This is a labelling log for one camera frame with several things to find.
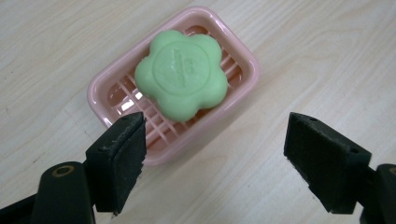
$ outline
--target soap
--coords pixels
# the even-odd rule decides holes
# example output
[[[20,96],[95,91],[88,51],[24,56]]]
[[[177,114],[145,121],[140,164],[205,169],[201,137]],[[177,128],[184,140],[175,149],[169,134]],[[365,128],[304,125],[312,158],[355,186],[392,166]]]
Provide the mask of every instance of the soap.
[[[163,31],[154,37],[134,79],[166,118],[181,122],[224,99],[228,82],[220,62],[221,48],[211,36]]]

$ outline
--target wooden table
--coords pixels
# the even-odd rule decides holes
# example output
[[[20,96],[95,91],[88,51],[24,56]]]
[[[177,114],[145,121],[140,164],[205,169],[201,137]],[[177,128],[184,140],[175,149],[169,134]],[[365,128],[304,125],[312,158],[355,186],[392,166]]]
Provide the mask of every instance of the wooden table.
[[[105,131],[91,79],[188,6],[214,10],[258,58],[258,85],[178,160],[143,169],[118,217],[98,223],[358,223],[328,214],[283,156],[291,111],[396,162],[396,2],[2,1],[0,207],[41,174],[84,161]]]

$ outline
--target light wood surface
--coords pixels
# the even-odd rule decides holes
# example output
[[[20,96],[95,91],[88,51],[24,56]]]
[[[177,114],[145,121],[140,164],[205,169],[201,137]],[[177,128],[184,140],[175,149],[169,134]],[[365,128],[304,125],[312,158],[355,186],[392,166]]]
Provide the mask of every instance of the light wood surface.
[[[105,131],[91,79],[188,6],[214,10],[258,58],[258,85],[182,157],[143,169],[122,213],[98,223],[359,223],[328,214],[283,156],[291,111],[396,162],[396,2],[2,1],[0,207],[41,174],[84,161]]]

